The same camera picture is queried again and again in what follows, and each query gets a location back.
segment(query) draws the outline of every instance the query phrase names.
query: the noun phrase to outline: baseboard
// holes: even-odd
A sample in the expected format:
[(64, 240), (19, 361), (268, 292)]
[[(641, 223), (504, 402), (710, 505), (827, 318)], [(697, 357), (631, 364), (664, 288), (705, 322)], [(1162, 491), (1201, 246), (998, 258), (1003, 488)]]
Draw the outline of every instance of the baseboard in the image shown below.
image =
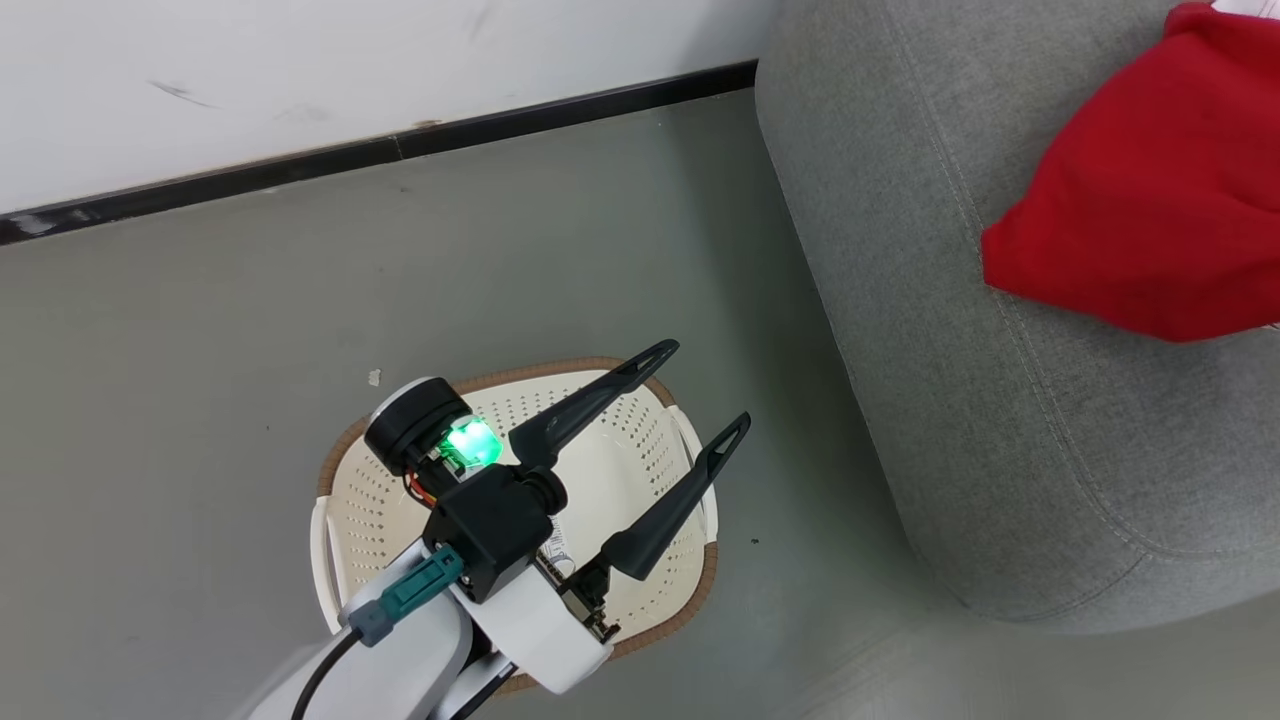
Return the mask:
[(237, 165), (152, 186), (0, 215), (0, 246), (114, 223), (242, 192), (447, 152), (755, 85), (755, 61), (621, 87), (494, 115)]

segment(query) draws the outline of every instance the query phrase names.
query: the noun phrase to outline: basket rim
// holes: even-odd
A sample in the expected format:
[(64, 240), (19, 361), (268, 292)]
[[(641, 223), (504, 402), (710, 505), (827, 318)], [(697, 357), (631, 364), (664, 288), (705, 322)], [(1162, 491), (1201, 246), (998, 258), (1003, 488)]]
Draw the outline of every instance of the basket rim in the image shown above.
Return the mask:
[[(471, 392), (479, 392), (481, 389), (489, 389), (500, 384), (515, 383), (520, 380), (531, 380), (535, 378), (545, 378), (549, 375), (562, 375), (566, 373), (580, 373), (582, 370), (612, 370), (617, 368), (623, 361), (616, 357), (607, 356), (593, 356), (593, 357), (576, 357), (571, 360), (561, 360), (557, 363), (543, 363), (539, 365), (529, 365), (526, 368), (517, 368), (515, 370), (502, 370), (498, 373), (489, 373), (486, 375), (479, 375), (462, 380), (453, 386), (458, 395), (467, 395)], [(671, 407), (676, 405), (675, 396), (667, 389), (658, 378), (650, 377), (644, 382), (645, 387), (653, 392), (658, 401), (662, 402), (663, 407)], [(320, 482), (316, 488), (317, 497), (325, 497), (333, 495), (333, 483), (338, 474), (338, 465), (342, 464), (342, 459), (347, 455), (347, 450), (356, 443), (364, 434), (365, 428), (369, 425), (369, 415), (365, 415), (356, 420), (342, 433), (338, 441), (333, 445), (329, 455), (325, 457), (324, 465), (320, 468)], [(703, 546), (703, 573), (698, 578), (698, 585), (694, 588), (694, 594), (689, 597), (684, 607), (681, 607), (675, 615), (663, 620), (662, 623), (649, 628), (648, 630), (627, 638), (614, 646), (613, 652), (609, 655), (609, 660), (614, 660), (632, 652), (650, 646), (663, 638), (671, 637), (680, 632), (694, 615), (701, 610), (703, 603), (707, 602), (707, 597), (710, 596), (712, 583), (716, 582), (716, 566), (719, 561), (719, 544), (717, 542), (709, 542)], [(529, 675), (516, 675), (503, 683), (502, 688), (498, 689), (499, 694), (521, 691), (525, 688), (531, 688), (536, 685), (538, 682)]]

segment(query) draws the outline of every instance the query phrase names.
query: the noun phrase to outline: perforated basket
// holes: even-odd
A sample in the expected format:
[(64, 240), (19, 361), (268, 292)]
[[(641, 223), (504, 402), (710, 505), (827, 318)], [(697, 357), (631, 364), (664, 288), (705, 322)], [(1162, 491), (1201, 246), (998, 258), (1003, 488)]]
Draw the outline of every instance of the perforated basket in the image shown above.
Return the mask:
[[(506, 442), (507, 432), (585, 386), (621, 360), (586, 357), (485, 375), (456, 383), (475, 414)], [(320, 474), (311, 518), (311, 571), (330, 630), (338, 611), (413, 542), (429, 511), (404, 495), (361, 439), (367, 418), (338, 439)], [(689, 419), (658, 380), (623, 396), (571, 442), (556, 473), (568, 491), (557, 518), (557, 565), (572, 571), (616, 530), (630, 525), (676, 483), (701, 450)], [(515, 462), (504, 447), (500, 462)], [(622, 626), (612, 657), (671, 635), (701, 607), (716, 578), (716, 495), (708, 489), (666, 556), (645, 582), (612, 573), (605, 612)], [(504, 691), (534, 684), (517, 675)]]

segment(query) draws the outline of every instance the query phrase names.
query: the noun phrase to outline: robotic arm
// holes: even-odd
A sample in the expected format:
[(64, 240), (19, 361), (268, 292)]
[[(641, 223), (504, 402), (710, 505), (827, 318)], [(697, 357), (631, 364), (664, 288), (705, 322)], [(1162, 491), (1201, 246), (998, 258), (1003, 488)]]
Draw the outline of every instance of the robotic arm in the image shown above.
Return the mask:
[(515, 428), (518, 465), (440, 378), (374, 411), (365, 442), (433, 506), (416, 539), (343, 607), (343, 630), (285, 664), (236, 717), (462, 720), (517, 667), (559, 694), (613, 650), (609, 570), (644, 580), (751, 424), (740, 415), (692, 469), (567, 578), (539, 548), (568, 505), (553, 468), (609, 404), (640, 387), (678, 343), (659, 342)]

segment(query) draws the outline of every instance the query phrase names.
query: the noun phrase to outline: red cushion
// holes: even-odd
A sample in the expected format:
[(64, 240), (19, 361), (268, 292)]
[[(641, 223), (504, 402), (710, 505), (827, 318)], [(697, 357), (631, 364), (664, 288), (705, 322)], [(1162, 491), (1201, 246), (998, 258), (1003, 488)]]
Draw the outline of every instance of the red cushion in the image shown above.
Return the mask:
[(1280, 322), (1280, 22), (1175, 8), (982, 247), (991, 286), (1169, 341)]

